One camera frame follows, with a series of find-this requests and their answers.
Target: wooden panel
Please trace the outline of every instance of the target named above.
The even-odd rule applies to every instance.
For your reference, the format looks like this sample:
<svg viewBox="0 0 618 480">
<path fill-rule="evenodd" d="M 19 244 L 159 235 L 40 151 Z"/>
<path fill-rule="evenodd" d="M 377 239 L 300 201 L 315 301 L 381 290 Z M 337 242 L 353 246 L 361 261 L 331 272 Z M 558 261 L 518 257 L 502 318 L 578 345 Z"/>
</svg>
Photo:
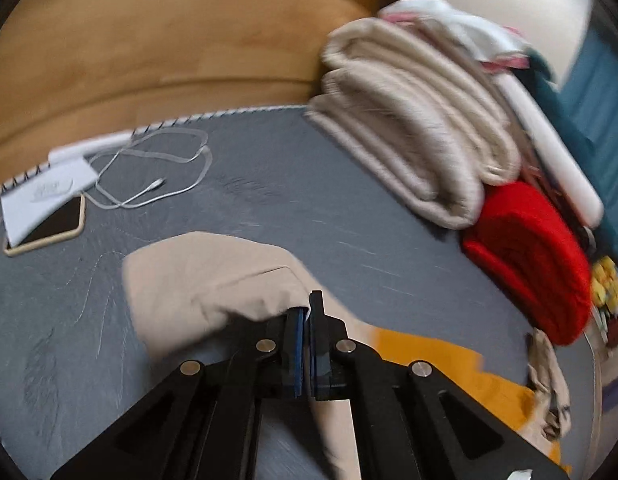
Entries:
<svg viewBox="0 0 618 480">
<path fill-rule="evenodd" d="M 52 146 L 303 102 L 326 35 L 387 0 L 22 0 L 0 31 L 0 182 Z"/>
</svg>

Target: red rolled blanket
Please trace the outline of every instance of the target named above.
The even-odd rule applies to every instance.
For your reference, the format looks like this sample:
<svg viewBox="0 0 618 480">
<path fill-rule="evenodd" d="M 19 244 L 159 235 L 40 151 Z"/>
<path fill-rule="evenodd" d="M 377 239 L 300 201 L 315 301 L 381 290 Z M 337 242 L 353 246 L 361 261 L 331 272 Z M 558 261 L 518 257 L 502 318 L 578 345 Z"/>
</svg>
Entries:
<svg viewBox="0 0 618 480">
<path fill-rule="evenodd" d="M 540 192 L 524 182 L 488 188 L 462 246 L 552 343 L 567 345 L 580 335 L 591 313 L 590 266 Z"/>
</svg>

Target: gray bedsheet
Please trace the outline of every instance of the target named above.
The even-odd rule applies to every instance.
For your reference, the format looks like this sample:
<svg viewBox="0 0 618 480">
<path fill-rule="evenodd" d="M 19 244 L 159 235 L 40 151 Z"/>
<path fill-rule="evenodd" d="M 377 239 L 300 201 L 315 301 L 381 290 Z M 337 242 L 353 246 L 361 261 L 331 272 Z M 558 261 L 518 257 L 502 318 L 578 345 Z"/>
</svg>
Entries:
<svg viewBox="0 0 618 480">
<path fill-rule="evenodd" d="M 414 217 L 301 110 L 190 126 L 209 132 L 214 156 L 195 190 L 136 210 L 89 204 L 79 237 L 15 258 L 2 254 L 0 229 L 0 431 L 29 478 L 48 478 L 181 359 L 227 354 L 231 330 L 151 363 L 130 322 L 123 257 L 193 230 L 285 247 L 363 320 L 474 349 L 486 370 L 525 380 L 528 322 L 463 256 L 457 234 Z M 196 147 L 186 136 L 146 146 L 183 155 Z M 191 183 L 202 163 L 124 158 L 103 184 L 126 197 L 165 176 L 164 192 Z M 558 357 L 574 422 L 563 458 L 580 478 L 592 426 L 592 355 L 581 338 Z M 267 406 L 265 415 L 257 478 L 324 478 L 308 413 L 285 404 Z M 297 417 L 304 423 L 286 423 Z"/>
</svg>

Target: beige cloth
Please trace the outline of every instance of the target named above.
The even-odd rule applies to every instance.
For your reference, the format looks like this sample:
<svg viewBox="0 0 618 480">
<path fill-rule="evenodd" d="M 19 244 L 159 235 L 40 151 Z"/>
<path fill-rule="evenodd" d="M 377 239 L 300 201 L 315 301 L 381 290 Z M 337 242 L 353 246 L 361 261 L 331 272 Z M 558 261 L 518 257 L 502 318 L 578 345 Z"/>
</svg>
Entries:
<svg viewBox="0 0 618 480">
<path fill-rule="evenodd" d="M 342 319 L 349 337 L 374 346 L 378 329 L 353 316 L 281 247 L 192 232 L 135 251 L 124 259 L 122 273 L 135 331 L 154 358 L 220 330 L 231 314 L 265 320 L 293 306 L 308 307 L 311 290 L 323 292 L 325 313 Z M 569 394 L 540 331 L 534 333 L 529 362 L 536 408 L 520 434 L 549 454 L 550 441 L 569 428 Z M 558 420 L 548 412 L 552 391 L 562 407 Z M 313 402 L 311 408 L 337 478 L 359 480 L 349 401 Z"/>
<path fill-rule="evenodd" d="M 323 59 L 334 70 L 307 116 L 417 214 L 462 229 L 480 212 L 479 180 L 517 178 L 507 114 L 430 44 L 363 18 L 329 35 Z"/>
</svg>

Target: white paper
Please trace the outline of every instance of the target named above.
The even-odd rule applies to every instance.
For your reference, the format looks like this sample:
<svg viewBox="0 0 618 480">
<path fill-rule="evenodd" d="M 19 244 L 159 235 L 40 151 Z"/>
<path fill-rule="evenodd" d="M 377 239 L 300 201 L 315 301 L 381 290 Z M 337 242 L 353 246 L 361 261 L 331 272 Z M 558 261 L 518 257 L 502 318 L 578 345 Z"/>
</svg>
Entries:
<svg viewBox="0 0 618 480">
<path fill-rule="evenodd" d="M 531 480 L 531 469 L 525 469 L 524 471 L 514 471 L 509 475 L 507 480 Z"/>
<path fill-rule="evenodd" d="M 95 184 L 98 174 L 83 158 L 56 164 L 2 196 L 2 217 L 15 247 L 52 213 Z"/>
</svg>

